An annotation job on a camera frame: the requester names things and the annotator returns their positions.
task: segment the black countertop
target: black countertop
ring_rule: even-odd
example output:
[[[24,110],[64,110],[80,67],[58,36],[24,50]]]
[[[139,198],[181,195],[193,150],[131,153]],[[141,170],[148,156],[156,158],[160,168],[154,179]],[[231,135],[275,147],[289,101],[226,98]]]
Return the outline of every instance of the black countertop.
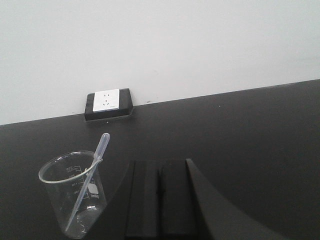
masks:
[[[0,239],[62,239],[40,167],[94,151],[114,192],[130,160],[192,158],[235,206],[292,239],[320,239],[320,80],[134,107],[129,117],[83,114],[0,126]]]

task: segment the beaker rim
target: beaker rim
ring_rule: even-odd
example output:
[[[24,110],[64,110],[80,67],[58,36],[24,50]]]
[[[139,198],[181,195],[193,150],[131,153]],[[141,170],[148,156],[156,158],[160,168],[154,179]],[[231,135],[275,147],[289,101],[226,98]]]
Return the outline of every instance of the beaker rim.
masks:
[[[72,176],[72,177],[69,177],[69,178],[66,178],[66,179],[62,179],[62,180],[57,180],[57,181],[48,181],[48,180],[45,180],[43,175],[44,173],[46,172],[46,170],[48,170],[53,164],[55,164],[56,161],[59,161],[61,159],[64,159],[68,156],[71,156],[71,155],[80,155],[80,154],[84,154],[84,155],[88,155],[88,156],[91,156],[92,157],[92,161],[94,160],[94,152],[92,151],[86,151],[86,150],[81,150],[81,151],[71,151],[71,152],[67,152],[67,153],[64,153],[60,156],[56,156],[54,157],[53,159],[51,159],[50,161],[48,161],[47,163],[45,163],[39,170],[39,173],[38,173],[38,176],[39,176],[39,179],[41,182],[43,183],[46,183],[46,184],[61,184],[61,183],[66,183],[66,182],[70,182],[70,181],[73,181],[85,174],[87,174],[88,172],[90,172],[90,170],[97,164],[99,164],[103,159],[99,159],[99,161],[97,161],[95,164],[91,165],[89,168],[87,168],[84,172],[76,175],[76,176]]]

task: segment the wall socket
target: wall socket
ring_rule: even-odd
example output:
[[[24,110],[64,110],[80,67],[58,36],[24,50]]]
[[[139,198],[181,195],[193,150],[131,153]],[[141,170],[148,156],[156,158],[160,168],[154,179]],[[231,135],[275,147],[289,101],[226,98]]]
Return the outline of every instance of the wall socket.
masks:
[[[119,109],[120,90],[105,90],[94,93],[93,112]]]
[[[124,117],[129,116],[132,111],[129,88],[98,91],[87,95],[84,118],[86,121],[91,121]]]

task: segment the white outlet plate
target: white outlet plate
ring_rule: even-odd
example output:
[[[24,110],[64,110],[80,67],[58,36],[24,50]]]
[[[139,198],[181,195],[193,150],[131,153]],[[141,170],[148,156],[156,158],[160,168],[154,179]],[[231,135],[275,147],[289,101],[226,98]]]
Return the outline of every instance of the white outlet plate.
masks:
[[[119,109],[120,90],[97,91],[94,93],[93,112]]]

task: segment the glass beaker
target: glass beaker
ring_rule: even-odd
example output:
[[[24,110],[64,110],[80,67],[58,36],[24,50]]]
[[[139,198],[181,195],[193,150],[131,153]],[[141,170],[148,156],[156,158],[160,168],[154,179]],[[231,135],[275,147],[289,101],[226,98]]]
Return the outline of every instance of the glass beaker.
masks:
[[[98,168],[95,169],[82,202],[67,227],[79,192],[94,166],[94,152],[75,151],[55,157],[39,171],[62,232],[73,239],[83,238],[107,206]]]

